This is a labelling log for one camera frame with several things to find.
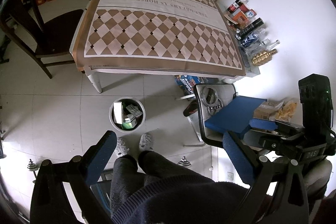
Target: dark pants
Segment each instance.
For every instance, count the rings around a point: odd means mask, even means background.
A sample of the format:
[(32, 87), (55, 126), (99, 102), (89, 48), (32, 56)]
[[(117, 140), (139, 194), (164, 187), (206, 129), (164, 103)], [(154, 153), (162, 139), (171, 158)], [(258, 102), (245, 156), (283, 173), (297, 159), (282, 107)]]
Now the dark pants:
[(132, 156), (126, 155), (116, 159), (110, 191), (111, 216), (132, 194), (152, 182), (179, 175), (202, 176), (153, 151), (142, 152), (138, 162), (145, 174), (137, 172), (137, 161)]

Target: table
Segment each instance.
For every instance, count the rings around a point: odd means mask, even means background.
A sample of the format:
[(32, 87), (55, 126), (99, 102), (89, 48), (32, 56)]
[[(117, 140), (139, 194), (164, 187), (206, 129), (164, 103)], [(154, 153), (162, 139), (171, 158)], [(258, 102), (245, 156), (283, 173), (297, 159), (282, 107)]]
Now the table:
[(90, 0), (70, 52), (99, 93), (96, 72), (245, 75), (213, 0)]

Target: gray fuzzy slipper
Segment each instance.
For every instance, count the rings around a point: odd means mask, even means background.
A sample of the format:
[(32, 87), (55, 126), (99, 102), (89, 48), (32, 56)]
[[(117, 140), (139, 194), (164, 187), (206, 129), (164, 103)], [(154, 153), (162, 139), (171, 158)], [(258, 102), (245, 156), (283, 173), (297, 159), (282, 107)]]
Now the gray fuzzy slipper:
[(139, 142), (139, 151), (140, 153), (143, 151), (153, 151), (154, 140), (153, 136), (149, 133), (145, 133), (141, 135)]
[(117, 138), (117, 146), (114, 150), (118, 158), (129, 154), (129, 147), (127, 146), (123, 137)]

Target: electrical socket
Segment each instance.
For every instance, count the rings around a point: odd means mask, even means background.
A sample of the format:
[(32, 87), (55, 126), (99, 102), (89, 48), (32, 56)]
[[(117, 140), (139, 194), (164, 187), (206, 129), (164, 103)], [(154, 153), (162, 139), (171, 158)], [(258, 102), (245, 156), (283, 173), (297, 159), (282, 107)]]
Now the electrical socket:
[(228, 180), (233, 180), (233, 173), (227, 172), (227, 179)]

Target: blue folder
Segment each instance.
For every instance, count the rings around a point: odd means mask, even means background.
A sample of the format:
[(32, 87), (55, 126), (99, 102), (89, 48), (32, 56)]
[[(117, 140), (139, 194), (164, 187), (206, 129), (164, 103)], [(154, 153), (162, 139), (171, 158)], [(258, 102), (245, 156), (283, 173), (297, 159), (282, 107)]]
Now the blue folder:
[(237, 96), (227, 106), (207, 119), (204, 125), (222, 134), (228, 130), (233, 131), (242, 139), (244, 134), (251, 129), (249, 123), (253, 118), (254, 110), (264, 101), (266, 99)]

